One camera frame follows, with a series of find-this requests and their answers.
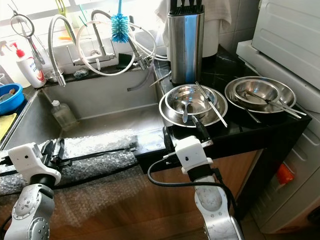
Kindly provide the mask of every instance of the white appliance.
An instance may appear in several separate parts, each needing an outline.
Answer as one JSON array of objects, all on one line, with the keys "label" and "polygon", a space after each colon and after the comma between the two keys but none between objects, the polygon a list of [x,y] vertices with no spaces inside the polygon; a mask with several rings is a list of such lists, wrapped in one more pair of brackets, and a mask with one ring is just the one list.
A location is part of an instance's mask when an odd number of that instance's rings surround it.
[{"label": "white appliance", "polygon": [[296,231],[320,206],[320,1],[262,0],[253,40],[236,53],[258,75],[292,88],[312,117],[284,161],[294,180],[278,189],[274,176],[251,209],[263,233]]}]

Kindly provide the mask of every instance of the metal plate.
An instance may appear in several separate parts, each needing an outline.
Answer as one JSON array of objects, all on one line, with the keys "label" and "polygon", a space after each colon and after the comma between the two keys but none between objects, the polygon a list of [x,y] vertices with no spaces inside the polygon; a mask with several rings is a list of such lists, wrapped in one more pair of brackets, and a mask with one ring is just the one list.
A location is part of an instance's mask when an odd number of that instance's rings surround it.
[{"label": "metal plate", "polygon": [[[234,85],[242,80],[247,80],[247,79],[251,79],[251,80],[263,80],[263,81],[267,81],[273,85],[275,85],[281,93],[281,98],[279,101],[277,101],[278,104],[282,104],[282,105],[287,105],[290,108],[292,106],[294,106],[296,104],[297,101],[297,97],[296,94],[294,93],[294,91],[292,91],[292,89],[290,87],[288,87],[287,85],[283,84],[282,82],[279,82],[277,80],[271,79],[271,78],[267,78],[267,77],[262,77],[262,76],[245,76],[245,77],[240,77],[237,78],[231,82],[228,83],[228,85],[225,87],[224,89],[224,94],[226,96],[226,99],[228,99],[228,101],[230,103],[232,103],[233,105],[235,105],[236,107],[240,108],[240,109],[244,109],[243,107],[237,105],[235,102],[233,102],[230,98],[229,98],[229,94],[231,93],[232,95],[233,93],[233,89],[234,89]],[[252,110],[250,108],[247,108],[250,112],[253,113],[259,113],[259,114],[275,114],[275,113],[280,113],[283,112],[283,110],[272,106],[270,104],[261,107],[259,110]]]},{"label": "metal plate", "polygon": [[[219,113],[221,114],[222,117],[224,117],[227,113],[228,110],[228,102],[225,99],[225,97],[218,92],[215,89],[210,88],[212,91],[214,91],[214,93],[217,96],[217,101],[216,101],[216,109],[219,111]],[[188,121],[186,123],[183,122],[182,120],[182,115],[177,115],[175,114],[174,111],[172,111],[171,109],[169,109],[165,103],[165,98],[166,95],[168,93],[166,93],[160,100],[159,103],[159,111],[162,115],[162,117],[167,120],[168,122],[180,126],[180,127],[185,127],[185,128],[195,128],[196,126],[194,125],[194,123],[188,119]],[[213,110],[210,110],[208,112],[208,115],[202,117],[199,119],[201,123],[203,123],[203,125],[205,126],[210,126],[212,124],[215,124],[217,122],[220,121],[219,117],[216,115],[216,113]]]}]

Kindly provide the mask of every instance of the sink basin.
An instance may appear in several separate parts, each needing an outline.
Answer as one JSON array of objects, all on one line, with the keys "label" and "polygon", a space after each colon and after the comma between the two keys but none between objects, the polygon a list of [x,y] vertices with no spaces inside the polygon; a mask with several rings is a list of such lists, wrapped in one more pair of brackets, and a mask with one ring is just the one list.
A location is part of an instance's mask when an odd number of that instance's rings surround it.
[{"label": "sink basin", "polygon": [[[150,74],[139,89],[127,90],[146,79],[148,71],[129,71],[118,76],[67,82],[65,87],[55,85],[40,89],[4,149],[30,142],[40,144],[59,136],[77,138],[124,129],[134,130],[140,145],[145,141],[158,141],[160,145],[157,146],[164,148],[163,135],[154,134],[161,133],[164,126],[156,87],[149,87],[154,82],[154,74]],[[79,121],[76,127],[62,131],[51,114],[53,100],[68,104]]]}]

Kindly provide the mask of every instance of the metal spoon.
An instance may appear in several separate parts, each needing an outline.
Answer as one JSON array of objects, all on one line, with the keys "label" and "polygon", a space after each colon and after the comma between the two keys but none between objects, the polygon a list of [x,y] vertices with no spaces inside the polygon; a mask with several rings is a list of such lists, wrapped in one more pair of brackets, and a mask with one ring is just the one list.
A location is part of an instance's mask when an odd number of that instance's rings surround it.
[{"label": "metal spoon", "polygon": [[189,102],[186,102],[186,101],[181,101],[181,103],[184,104],[184,111],[183,111],[183,115],[182,115],[182,120],[184,123],[186,123],[188,121],[188,105],[189,105]]}]

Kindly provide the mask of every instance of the faucet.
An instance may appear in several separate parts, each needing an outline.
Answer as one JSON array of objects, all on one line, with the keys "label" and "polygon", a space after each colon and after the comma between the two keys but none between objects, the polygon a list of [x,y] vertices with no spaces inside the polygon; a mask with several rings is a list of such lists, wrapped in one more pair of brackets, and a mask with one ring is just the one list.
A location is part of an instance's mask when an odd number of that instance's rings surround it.
[{"label": "faucet", "polygon": [[54,27],[55,23],[58,19],[61,19],[65,22],[65,26],[69,29],[72,41],[74,44],[76,44],[76,37],[75,37],[75,32],[70,23],[68,22],[67,18],[65,16],[62,16],[60,14],[54,15],[53,18],[51,19],[50,25],[49,25],[49,33],[48,33],[48,51],[49,51],[49,58],[52,63],[53,67],[53,72],[54,75],[59,83],[60,86],[65,86],[66,85],[66,80],[64,76],[61,74],[61,72],[58,69],[57,61],[54,56],[54,50],[53,50],[53,35],[54,35]]},{"label": "faucet", "polygon": [[[106,13],[105,11],[101,11],[101,10],[99,10],[99,9],[96,9],[96,10],[92,11],[92,13],[91,13],[91,20],[92,20],[92,21],[94,20],[96,14],[102,14],[102,15],[106,16],[108,19],[111,19],[111,16],[110,16],[108,13]],[[101,37],[100,37],[100,35],[99,35],[97,26],[96,26],[95,23],[93,23],[92,25],[93,25],[93,30],[94,30],[94,33],[95,33],[97,42],[98,42],[98,44],[99,44],[99,48],[100,48],[100,50],[101,50],[101,54],[102,54],[102,55],[105,55],[105,54],[106,54],[105,46],[104,46],[104,44],[103,44],[103,42],[102,42],[102,40],[101,40]],[[147,68],[149,67],[149,65],[150,65],[149,60],[148,60],[147,58],[143,58],[143,57],[138,53],[138,51],[137,51],[134,43],[133,43],[132,40],[130,39],[130,37],[129,37],[129,39],[128,39],[128,42],[129,42],[129,44],[130,44],[130,46],[131,46],[131,48],[132,48],[132,50],[133,50],[133,53],[134,53],[134,55],[135,55],[135,58],[136,58],[138,64],[140,65],[141,69],[142,69],[142,70],[147,69]]]}]

